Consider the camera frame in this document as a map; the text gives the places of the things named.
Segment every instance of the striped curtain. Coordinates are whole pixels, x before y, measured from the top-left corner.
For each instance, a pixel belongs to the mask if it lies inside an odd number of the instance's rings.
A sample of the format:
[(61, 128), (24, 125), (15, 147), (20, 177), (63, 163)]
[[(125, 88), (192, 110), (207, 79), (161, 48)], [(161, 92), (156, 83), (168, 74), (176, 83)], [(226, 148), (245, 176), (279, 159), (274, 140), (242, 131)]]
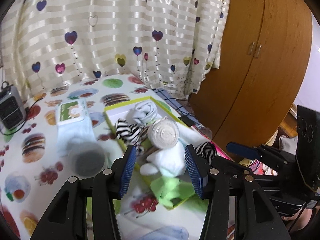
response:
[(133, 73), (177, 98), (197, 92), (229, 0), (16, 0), (1, 26), (6, 79), (24, 99)]

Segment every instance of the pink heart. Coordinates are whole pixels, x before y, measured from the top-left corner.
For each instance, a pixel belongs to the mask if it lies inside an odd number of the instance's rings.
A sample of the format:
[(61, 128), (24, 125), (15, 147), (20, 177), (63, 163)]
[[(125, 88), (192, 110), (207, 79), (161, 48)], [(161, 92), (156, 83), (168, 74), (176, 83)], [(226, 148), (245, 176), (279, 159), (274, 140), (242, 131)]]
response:
[(56, 72), (60, 75), (65, 71), (65, 69), (66, 66), (64, 63), (56, 65)]

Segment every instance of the green cloth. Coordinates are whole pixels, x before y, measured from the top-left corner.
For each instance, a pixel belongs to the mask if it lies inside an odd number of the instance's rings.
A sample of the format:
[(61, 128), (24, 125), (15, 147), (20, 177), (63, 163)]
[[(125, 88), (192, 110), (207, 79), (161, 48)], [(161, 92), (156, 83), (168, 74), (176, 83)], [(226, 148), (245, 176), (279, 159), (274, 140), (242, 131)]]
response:
[(159, 177), (151, 182), (150, 188), (159, 204), (169, 208), (195, 194), (192, 184), (179, 178)]

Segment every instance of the black cable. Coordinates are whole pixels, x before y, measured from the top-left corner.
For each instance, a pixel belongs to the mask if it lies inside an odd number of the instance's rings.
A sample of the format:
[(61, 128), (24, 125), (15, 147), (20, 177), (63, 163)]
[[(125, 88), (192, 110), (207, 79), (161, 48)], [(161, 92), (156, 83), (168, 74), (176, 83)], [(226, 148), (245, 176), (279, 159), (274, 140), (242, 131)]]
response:
[(306, 207), (309, 204), (309, 201), (306, 201), (306, 203), (303, 205), (303, 208), (301, 209), (299, 215), (297, 216), (297, 218), (294, 220), (294, 222), (292, 223), (292, 225), (290, 226), (288, 232), (290, 233), (291, 229), (293, 228), (293, 226), (295, 225), (295, 223), (298, 221), (299, 217), (302, 215), (302, 212), (306, 209)]
[(29, 111), (26, 113), (26, 119), (24, 120), (22, 126), (21, 126), (18, 130), (14, 131), (13, 133), (5, 134), (5, 133), (3, 133), (3, 132), (1, 131), (1, 129), (0, 129), (0, 133), (3, 134), (3, 135), (9, 136), (9, 135), (13, 135), (13, 134), (19, 132), (19, 131), (22, 129), (22, 127), (24, 127), (24, 125), (26, 124), (27, 118), (28, 118), (28, 115), (29, 115), (29, 112), (30, 112), (31, 108), (35, 105), (36, 102), (40, 101), (41, 99), (43, 99), (43, 98), (39, 98), (39, 99), (38, 99), (37, 101), (35, 101), (35, 102), (32, 104), (32, 106), (29, 108)]

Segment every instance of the wooden wardrobe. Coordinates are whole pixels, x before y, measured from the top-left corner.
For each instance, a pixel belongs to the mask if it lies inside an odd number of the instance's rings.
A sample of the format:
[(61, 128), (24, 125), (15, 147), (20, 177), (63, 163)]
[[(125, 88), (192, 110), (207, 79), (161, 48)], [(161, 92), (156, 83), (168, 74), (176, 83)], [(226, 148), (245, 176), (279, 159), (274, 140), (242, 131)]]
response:
[(311, 41), (303, 0), (230, 0), (220, 68), (190, 98), (223, 150), (230, 141), (258, 146), (273, 135), (297, 96)]

